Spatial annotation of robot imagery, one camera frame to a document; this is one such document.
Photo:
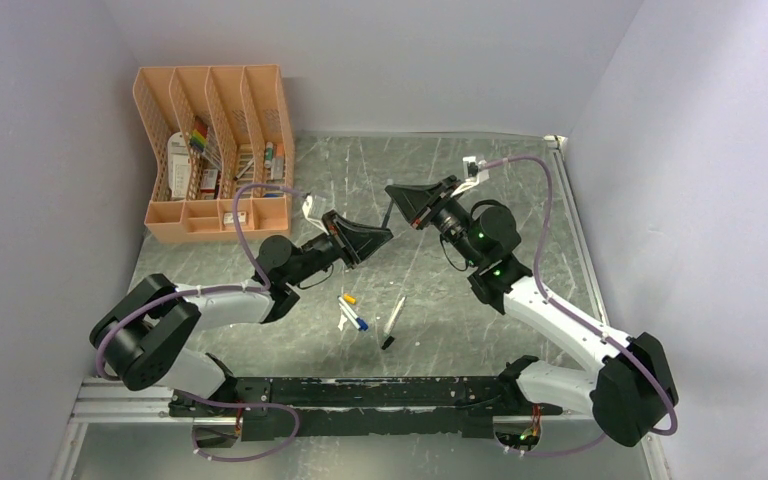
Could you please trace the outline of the thin black pen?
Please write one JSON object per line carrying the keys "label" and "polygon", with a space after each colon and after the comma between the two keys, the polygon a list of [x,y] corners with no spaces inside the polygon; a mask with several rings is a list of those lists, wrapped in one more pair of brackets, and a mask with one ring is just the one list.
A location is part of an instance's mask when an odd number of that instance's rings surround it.
{"label": "thin black pen", "polygon": [[391,218],[391,215],[392,215],[393,207],[394,207],[394,202],[391,201],[388,204],[387,209],[385,210],[385,213],[384,213],[381,225],[380,225],[381,228],[387,228],[388,227],[389,221],[390,221],[390,218]]}

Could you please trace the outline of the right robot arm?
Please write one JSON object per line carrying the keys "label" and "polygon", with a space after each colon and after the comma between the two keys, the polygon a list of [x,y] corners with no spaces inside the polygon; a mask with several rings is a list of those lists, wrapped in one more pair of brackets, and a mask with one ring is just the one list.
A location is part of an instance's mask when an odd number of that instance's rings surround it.
{"label": "right robot arm", "polygon": [[512,379],[499,389],[502,406],[513,414],[534,404],[588,414],[604,436],[625,447],[658,433],[663,419],[675,428],[678,393],[662,343],[649,333],[615,329],[556,296],[535,266],[516,258],[521,237],[511,209],[493,199],[466,209],[460,185],[449,176],[432,185],[388,185],[385,192],[412,228],[434,227],[464,258],[481,303],[531,326],[579,365],[529,357],[507,367]]}

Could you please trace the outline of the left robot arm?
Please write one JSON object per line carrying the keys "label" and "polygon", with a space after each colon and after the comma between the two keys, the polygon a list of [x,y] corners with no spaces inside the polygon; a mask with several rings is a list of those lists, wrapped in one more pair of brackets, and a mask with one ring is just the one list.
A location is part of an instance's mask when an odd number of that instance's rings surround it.
{"label": "left robot arm", "polygon": [[337,262],[353,268],[393,237],[386,227],[349,221],[335,211],[324,232],[297,246],[282,235],[265,239],[259,271],[240,283],[187,286],[163,274],[145,277],[91,330],[101,373],[113,372],[131,391],[158,385],[196,394],[209,414],[233,409],[232,373],[215,356],[187,349],[200,330],[275,322],[296,305],[303,282]]}

